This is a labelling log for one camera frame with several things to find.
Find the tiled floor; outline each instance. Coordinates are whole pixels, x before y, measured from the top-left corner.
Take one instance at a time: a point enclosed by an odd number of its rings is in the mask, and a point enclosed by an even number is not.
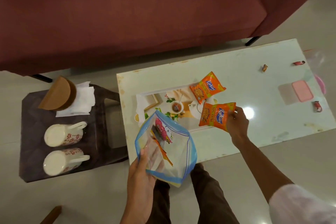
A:
[[[316,48],[325,55],[317,74],[327,85],[326,98],[336,111],[336,2],[309,0],[270,35],[255,43],[261,45],[297,38],[303,50]],[[112,69],[65,70],[49,73],[68,76],[75,83],[92,83],[117,90],[116,73],[173,61],[242,48],[241,41],[216,48],[191,48],[166,52],[167,59]],[[21,100],[29,92],[50,85],[30,77],[0,72],[0,216],[1,223],[39,223],[56,205],[64,212],[56,223],[118,223],[126,202],[128,162],[95,170],[24,183],[18,176]],[[262,151],[295,183],[326,202],[336,204],[336,130],[263,147]],[[216,178],[233,212],[242,224],[270,224],[268,207],[257,183],[240,154],[205,162],[205,169]],[[190,179],[181,188],[172,188],[172,223],[197,223],[198,205]]]

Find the pants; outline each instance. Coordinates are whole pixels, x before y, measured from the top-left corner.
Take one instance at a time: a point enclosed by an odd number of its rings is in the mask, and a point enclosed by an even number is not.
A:
[[[191,181],[199,205],[198,224],[239,224],[225,200],[219,183],[200,164],[191,171]],[[166,182],[157,180],[153,193],[153,208],[147,224],[170,224],[169,189]]]

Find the side table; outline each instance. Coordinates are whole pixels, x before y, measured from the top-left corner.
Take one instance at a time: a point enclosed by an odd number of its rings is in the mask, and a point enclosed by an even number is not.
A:
[[[56,117],[54,111],[39,109],[38,105],[47,90],[29,93],[22,100],[19,176],[25,182],[51,178],[43,170],[43,161],[54,150],[78,147],[84,154],[90,155],[90,160],[60,175],[81,172],[128,159],[127,146],[111,148],[107,137],[104,100],[112,99],[120,102],[119,94],[97,85],[90,84],[90,86],[94,87],[96,101],[90,115]],[[44,133],[51,125],[75,124],[80,121],[85,121],[87,127],[84,128],[82,140],[78,143],[58,147],[49,147],[45,144]]]

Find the sleeve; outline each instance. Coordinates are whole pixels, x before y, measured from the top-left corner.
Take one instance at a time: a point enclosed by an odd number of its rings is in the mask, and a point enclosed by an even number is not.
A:
[[[336,223],[336,207],[328,205],[296,184],[279,188],[269,201],[273,224]]]

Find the sofa leg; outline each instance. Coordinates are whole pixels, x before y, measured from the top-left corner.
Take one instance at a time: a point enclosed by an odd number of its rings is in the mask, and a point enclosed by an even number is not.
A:
[[[259,38],[261,38],[261,36],[254,36],[252,37],[246,44],[245,46],[250,46],[251,44],[253,44],[256,40],[258,40]]]
[[[46,77],[46,76],[40,75],[40,74],[33,74],[33,75],[30,75],[30,77],[38,79],[38,80],[43,81],[43,82],[49,82],[49,83],[53,82],[53,80],[50,79],[49,77]]]

